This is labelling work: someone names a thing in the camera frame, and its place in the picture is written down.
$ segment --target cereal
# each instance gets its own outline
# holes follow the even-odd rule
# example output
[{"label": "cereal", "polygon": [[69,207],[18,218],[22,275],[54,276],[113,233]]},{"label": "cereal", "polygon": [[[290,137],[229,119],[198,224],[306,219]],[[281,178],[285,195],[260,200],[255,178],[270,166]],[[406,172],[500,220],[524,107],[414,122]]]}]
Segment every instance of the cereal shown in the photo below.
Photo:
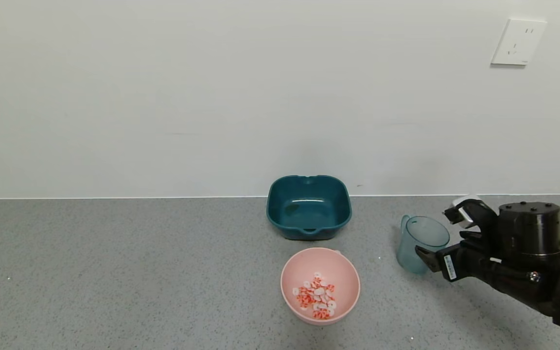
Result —
[{"label": "cereal", "polygon": [[332,295],[334,284],[323,280],[320,272],[314,273],[313,281],[304,281],[303,286],[293,288],[293,295],[299,302],[302,310],[313,308],[313,317],[316,319],[329,319],[334,316],[336,301]]}]

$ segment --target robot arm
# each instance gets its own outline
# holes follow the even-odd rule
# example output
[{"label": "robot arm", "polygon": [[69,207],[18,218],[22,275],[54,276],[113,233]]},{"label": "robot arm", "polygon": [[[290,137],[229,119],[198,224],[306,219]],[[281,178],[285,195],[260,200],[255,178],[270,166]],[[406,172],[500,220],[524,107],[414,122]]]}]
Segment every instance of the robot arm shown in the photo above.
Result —
[{"label": "robot arm", "polygon": [[476,277],[560,326],[560,207],[519,202],[498,209],[476,196],[455,200],[447,219],[480,232],[462,231],[459,244],[437,252],[416,246],[416,253],[446,280]]}]

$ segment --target white wall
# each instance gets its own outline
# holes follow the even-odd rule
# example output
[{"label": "white wall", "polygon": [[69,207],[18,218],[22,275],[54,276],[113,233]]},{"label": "white wall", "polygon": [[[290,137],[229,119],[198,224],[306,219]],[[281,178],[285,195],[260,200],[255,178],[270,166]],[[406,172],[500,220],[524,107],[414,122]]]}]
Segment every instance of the white wall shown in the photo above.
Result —
[{"label": "white wall", "polygon": [[0,197],[560,193],[560,0],[444,3],[0,0]]}]

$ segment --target screw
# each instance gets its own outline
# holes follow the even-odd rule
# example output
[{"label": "screw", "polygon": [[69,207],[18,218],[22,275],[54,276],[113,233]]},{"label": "screw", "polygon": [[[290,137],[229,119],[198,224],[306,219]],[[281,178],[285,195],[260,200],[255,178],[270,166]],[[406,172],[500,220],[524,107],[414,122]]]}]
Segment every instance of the screw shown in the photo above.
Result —
[{"label": "screw", "polygon": [[541,276],[539,275],[538,272],[533,271],[533,272],[529,272],[526,276],[528,276],[528,279],[533,282],[533,283],[537,283],[540,281]]}]

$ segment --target label sticker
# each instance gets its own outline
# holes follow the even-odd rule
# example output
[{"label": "label sticker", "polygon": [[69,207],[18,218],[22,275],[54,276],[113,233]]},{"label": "label sticker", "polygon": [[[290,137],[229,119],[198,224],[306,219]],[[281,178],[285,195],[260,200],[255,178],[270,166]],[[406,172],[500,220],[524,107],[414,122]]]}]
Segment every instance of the label sticker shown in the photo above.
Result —
[{"label": "label sticker", "polygon": [[449,277],[454,280],[457,279],[457,273],[455,273],[455,266],[453,266],[453,259],[450,255],[444,255],[444,263],[446,264],[446,270],[449,272]]}]

